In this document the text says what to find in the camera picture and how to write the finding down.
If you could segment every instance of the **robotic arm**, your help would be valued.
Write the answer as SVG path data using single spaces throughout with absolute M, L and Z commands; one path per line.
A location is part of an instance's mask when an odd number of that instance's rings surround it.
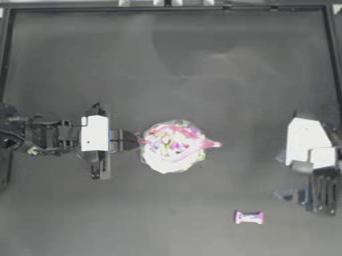
M 335 215 L 341 191 L 341 147 L 337 130 L 295 117 L 287 127 L 284 164 L 307 176 L 299 203 L 319 215 Z
M 109 115 L 95 104 L 77 124 L 21 117 L 12 105 L 0 103 L 0 149 L 31 156 L 60 156 L 72 151 L 88 162 L 92 179 L 111 178 L 111 153 L 139 147 L 128 131 L 109 129 Z

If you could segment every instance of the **small purple object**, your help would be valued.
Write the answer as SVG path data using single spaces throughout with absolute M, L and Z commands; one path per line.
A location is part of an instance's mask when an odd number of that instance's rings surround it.
M 234 220 L 235 220 L 235 224 L 240 224 L 244 222 L 263 224 L 263 217 L 264 217 L 263 212 L 242 213 L 239 211 L 235 211 Z

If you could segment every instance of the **gray surface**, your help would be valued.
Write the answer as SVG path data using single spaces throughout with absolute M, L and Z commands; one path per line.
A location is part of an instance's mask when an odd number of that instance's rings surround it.
M 76 118 L 100 100 L 112 126 L 183 118 L 224 147 L 175 175 L 138 152 L 115 155 L 109 182 L 92 182 L 73 155 L 16 155 L 0 255 L 338 255 L 341 216 L 272 197 L 303 181 L 274 160 L 294 110 L 337 118 L 321 18 L 19 15 L 7 101 L 24 113 Z M 235 209 L 263 210 L 266 224 L 234 225 Z
M 0 3 L 29 3 L 29 2 L 113 2 L 113 0 L 0 0 Z M 278 3 L 341 3 L 341 0 L 231 0 L 234 3 L 248 4 L 278 4 Z

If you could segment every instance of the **crumpled plastic wrapper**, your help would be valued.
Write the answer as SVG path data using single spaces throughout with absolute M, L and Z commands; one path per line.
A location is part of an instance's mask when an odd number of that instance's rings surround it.
M 160 173 L 183 172 L 206 159 L 206 149 L 222 143 L 206 138 L 199 128 L 186 120 L 154 125 L 140 141 L 142 161 Z

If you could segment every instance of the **metal frame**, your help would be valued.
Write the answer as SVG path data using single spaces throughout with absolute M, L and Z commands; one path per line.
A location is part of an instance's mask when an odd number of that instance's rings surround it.
M 326 30 L 326 39 L 330 53 L 330 62 L 335 82 L 337 101 L 339 109 L 339 123 L 342 120 L 342 63 L 339 44 L 335 32 L 334 9 L 331 4 L 238 4 L 224 0 L 146 0 L 131 2 L 55 2 L 55 3 L 9 3 L 3 4 L 3 34 L 0 41 L 0 101 L 4 100 L 7 73 L 9 67 L 11 39 L 13 21 L 17 12 L 207 12 L 224 11 L 227 13 L 250 12 L 311 12 L 321 11 Z

